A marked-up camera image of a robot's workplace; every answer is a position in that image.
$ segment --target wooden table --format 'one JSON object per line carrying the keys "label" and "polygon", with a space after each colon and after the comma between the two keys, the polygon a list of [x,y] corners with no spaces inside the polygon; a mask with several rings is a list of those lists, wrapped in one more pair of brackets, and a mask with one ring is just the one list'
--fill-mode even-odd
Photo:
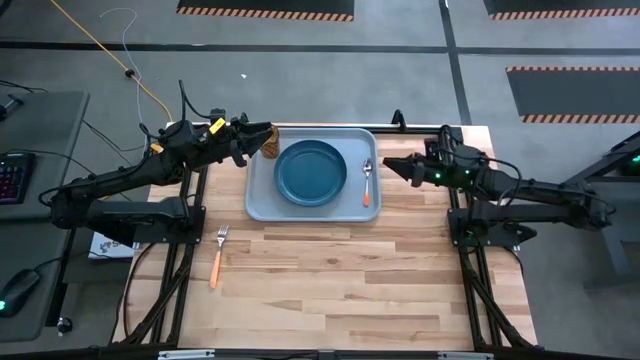
{"label": "wooden table", "polygon": [[[487,127],[465,127],[463,134],[466,144],[493,155]],[[376,137],[380,164],[386,156],[424,152],[423,135]],[[382,210],[372,222],[258,222],[244,209],[247,169],[225,161],[209,170],[207,220],[193,260],[180,347],[473,348],[459,257],[445,220],[446,188],[412,188],[381,165]],[[149,198],[159,201],[178,190],[154,187]],[[219,288],[213,291],[209,277],[223,224],[231,225],[231,232]],[[158,296],[166,251],[167,246],[156,246],[134,276],[128,305],[132,327]],[[535,343],[517,262],[502,248],[487,248],[487,259],[496,302]],[[489,339],[486,312],[482,306],[479,311]],[[165,335],[172,311],[167,314]],[[119,326],[114,340],[122,338]]]}

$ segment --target desk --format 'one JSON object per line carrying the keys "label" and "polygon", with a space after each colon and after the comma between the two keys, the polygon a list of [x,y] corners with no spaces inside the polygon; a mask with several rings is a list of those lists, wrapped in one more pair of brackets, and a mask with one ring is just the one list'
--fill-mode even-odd
{"label": "desk", "polygon": [[[20,94],[18,97],[24,99],[24,105],[0,123],[0,153],[26,149],[71,156],[89,104],[89,94],[51,92]],[[36,156],[24,202],[0,206],[0,220],[46,219],[49,216],[49,209],[38,202],[38,195],[62,185],[69,160],[55,155]]]}
{"label": "desk", "polygon": [[[463,134],[466,144],[493,155],[487,127],[465,127]],[[424,151],[423,135],[376,138],[379,163],[385,156]],[[446,188],[412,188],[381,165],[382,210],[374,221],[269,223],[245,213],[246,168],[225,161],[209,170],[207,220],[191,269],[180,347],[473,348],[459,257],[448,238]],[[176,196],[178,189],[153,187],[150,200]],[[223,224],[231,231],[219,288],[212,291],[216,232]],[[134,276],[128,305],[132,326],[158,296],[166,251],[156,246]],[[487,258],[497,303],[535,343],[518,264],[501,248],[487,248]],[[486,313],[479,311],[489,338]],[[165,335],[171,317],[168,311]],[[120,324],[114,341],[122,338]]]}
{"label": "desk", "polygon": [[[0,152],[20,148],[71,156],[89,95],[58,92],[20,97],[24,105],[0,123]],[[0,206],[0,287],[18,271],[68,250],[70,232],[50,224],[49,208],[37,200],[41,192],[62,184],[68,165],[63,157],[37,154],[24,203]],[[20,313],[0,319],[0,342],[33,340],[46,320],[57,320],[64,295],[64,286],[57,286],[62,278],[60,265],[54,262],[42,267],[40,282]]]}

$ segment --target orange-handled spoon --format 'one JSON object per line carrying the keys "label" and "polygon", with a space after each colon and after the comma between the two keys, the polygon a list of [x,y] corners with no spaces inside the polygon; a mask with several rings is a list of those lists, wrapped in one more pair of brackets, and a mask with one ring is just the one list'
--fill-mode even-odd
{"label": "orange-handled spoon", "polygon": [[367,158],[362,165],[362,172],[365,175],[365,183],[364,183],[364,207],[369,207],[369,175],[371,175],[371,170],[373,169],[371,165],[371,158]]}

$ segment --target orange cable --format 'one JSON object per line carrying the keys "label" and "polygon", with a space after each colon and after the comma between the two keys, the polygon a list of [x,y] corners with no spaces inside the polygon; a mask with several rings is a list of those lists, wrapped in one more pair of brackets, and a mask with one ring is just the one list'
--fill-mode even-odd
{"label": "orange cable", "polygon": [[[58,3],[55,0],[50,0],[51,3],[58,8],[58,10],[60,10],[61,13],[64,14],[64,16],[67,17],[67,19],[69,19],[75,26],[78,27],[78,29],[82,30],[83,33],[85,33],[85,35],[87,35],[91,40],[93,40],[94,43],[96,43],[96,45],[98,45],[104,52],[106,52],[109,56],[111,56],[111,58],[113,60],[115,60],[115,62],[118,63],[118,65],[120,65],[120,67],[122,67],[122,69],[124,71],[128,71],[129,68],[127,68],[126,65],[124,65],[122,63],[122,61],[120,61],[120,59],[118,59],[115,55],[113,55],[111,53],[111,51],[107,50],[106,47],[104,47],[104,45],[102,45],[100,43],[100,41],[98,41],[96,38],[93,37],[93,35],[91,35],[91,33],[89,33],[89,31],[87,31],[84,27],[82,27],[82,25],[80,25],[71,15],[69,15],[69,13],[67,13],[62,6],[58,5]],[[143,84],[142,82],[136,77],[136,75],[132,75],[131,78],[133,78],[133,80],[135,80],[138,85],[140,85],[140,88],[142,90],[144,90],[145,93],[147,93],[147,95],[149,95],[155,102],[158,103],[158,105],[160,105],[164,111],[167,113],[167,116],[169,117],[169,122],[173,122],[173,117],[171,116],[171,112],[169,111],[169,109],[167,108],[167,106],[160,101],[160,99],[158,99],[155,95],[153,95],[153,93],[151,91],[149,91]]]}

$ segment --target yellow label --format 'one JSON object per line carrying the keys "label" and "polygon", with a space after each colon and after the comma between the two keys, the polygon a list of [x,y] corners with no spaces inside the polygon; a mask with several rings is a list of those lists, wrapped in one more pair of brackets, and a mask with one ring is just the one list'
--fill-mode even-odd
{"label": "yellow label", "polygon": [[215,122],[215,124],[211,125],[211,127],[209,128],[209,132],[211,133],[211,135],[215,134],[216,132],[218,132],[218,130],[220,130],[221,127],[223,127],[226,124],[226,122],[224,121],[223,118],[218,119],[218,121]]}
{"label": "yellow label", "polygon": [[164,151],[162,146],[160,146],[158,144],[151,144],[151,149],[153,149],[153,151],[157,152],[158,154],[160,154],[162,151]]}

